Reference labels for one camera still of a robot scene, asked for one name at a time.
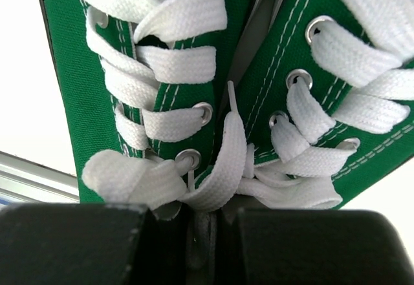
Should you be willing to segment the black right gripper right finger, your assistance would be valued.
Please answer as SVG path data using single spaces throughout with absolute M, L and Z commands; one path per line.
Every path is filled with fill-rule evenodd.
M 218 284 L 412 284 L 392 224 L 351 210 L 240 209 L 219 221 Z

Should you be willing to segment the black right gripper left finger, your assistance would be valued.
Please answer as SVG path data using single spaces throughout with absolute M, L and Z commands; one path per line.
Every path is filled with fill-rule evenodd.
M 1 211 L 2 284 L 184 284 L 185 218 L 142 205 L 12 204 Z

